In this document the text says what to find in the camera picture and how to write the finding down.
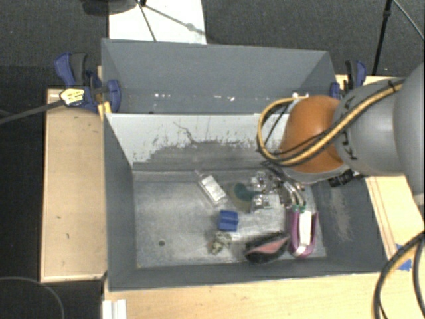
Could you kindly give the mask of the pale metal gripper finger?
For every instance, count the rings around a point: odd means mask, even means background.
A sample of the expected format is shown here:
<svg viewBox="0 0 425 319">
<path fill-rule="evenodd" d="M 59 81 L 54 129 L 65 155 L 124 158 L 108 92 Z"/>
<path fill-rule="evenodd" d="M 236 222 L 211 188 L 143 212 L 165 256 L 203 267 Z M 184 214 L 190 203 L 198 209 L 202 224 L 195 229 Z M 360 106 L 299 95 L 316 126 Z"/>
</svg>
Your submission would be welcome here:
<svg viewBox="0 0 425 319">
<path fill-rule="evenodd" d="M 265 193 L 267 190 L 267 175 L 265 173 L 257 173 L 250 178 L 249 188 L 255 193 Z"/>
<path fill-rule="evenodd" d="M 255 213 L 262 209 L 271 209 L 270 198 L 266 194 L 256 194 L 253 196 L 250 204 L 250 212 Z"/>
</svg>

